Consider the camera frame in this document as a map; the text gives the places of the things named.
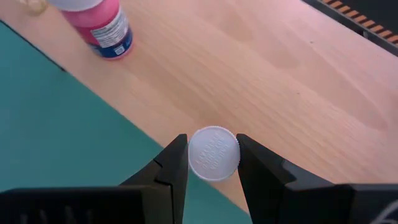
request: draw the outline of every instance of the wooden table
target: wooden table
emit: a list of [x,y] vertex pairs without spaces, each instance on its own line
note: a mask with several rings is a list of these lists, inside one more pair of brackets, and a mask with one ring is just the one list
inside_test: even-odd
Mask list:
[[[299,0],[122,5],[135,46],[117,62],[52,7],[5,0],[0,18],[162,145],[219,125],[332,182],[398,182],[397,57]],[[237,174],[212,185],[248,210]]]

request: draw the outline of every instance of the white object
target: white object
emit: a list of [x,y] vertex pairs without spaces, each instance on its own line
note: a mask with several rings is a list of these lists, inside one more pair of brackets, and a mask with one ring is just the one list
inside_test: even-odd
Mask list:
[[219,126],[198,130],[188,143],[190,168],[203,180],[227,179],[238,168],[240,157],[234,134]]
[[103,0],[47,0],[62,11],[78,12],[91,9]]

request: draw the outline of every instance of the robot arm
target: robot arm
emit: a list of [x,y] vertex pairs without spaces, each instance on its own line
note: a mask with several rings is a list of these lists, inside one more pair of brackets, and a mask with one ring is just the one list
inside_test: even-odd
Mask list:
[[[398,185],[335,185],[238,134],[238,167],[253,224],[398,224]],[[0,223],[181,224],[187,135],[117,187],[15,189],[0,194]]]

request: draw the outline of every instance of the white label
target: white label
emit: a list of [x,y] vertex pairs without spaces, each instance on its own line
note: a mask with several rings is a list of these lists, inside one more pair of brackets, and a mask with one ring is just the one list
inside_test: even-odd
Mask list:
[[121,55],[121,54],[123,54],[123,52],[125,51],[123,45],[120,45],[119,47],[116,47],[116,48],[113,49],[113,50],[114,50],[114,52],[115,52],[117,55]]
[[124,38],[128,29],[129,23],[127,18],[121,8],[119,8],[118,14],[108,25],[91,30],[91,34],[93,34],[99,45],[105,48],[118,44]]

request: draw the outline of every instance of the bottle label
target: bottle label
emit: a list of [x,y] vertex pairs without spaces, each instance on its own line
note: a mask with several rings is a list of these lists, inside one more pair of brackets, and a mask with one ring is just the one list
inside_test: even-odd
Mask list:
[[94,52],[104,58],[118,57],[132,44],[129,21],[121,8],[115,18],[104,26],[88,30],[78,27],[77,29]]

